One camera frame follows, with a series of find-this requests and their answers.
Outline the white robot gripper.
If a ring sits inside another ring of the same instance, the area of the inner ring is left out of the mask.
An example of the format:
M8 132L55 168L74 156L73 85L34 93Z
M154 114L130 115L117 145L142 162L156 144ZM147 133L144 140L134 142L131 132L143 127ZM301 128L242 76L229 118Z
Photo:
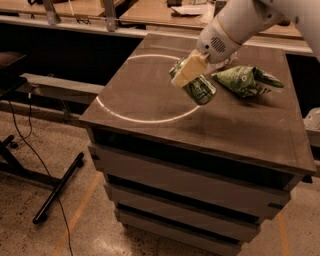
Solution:
M215 17L199 35L196 46L199 53L192 52L170 70L172 84L184 87L206 71L207 61L210 64L223 62L240 47L241 45L224 31L219 19Z

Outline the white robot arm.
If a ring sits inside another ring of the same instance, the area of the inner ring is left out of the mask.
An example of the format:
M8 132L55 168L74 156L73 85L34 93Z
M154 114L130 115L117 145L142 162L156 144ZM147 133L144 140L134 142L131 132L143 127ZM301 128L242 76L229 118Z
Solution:
M201 31L196 48L172 78L184 87L207 70L227 60L252 36L288 18L320 60L320 0L228 0Z

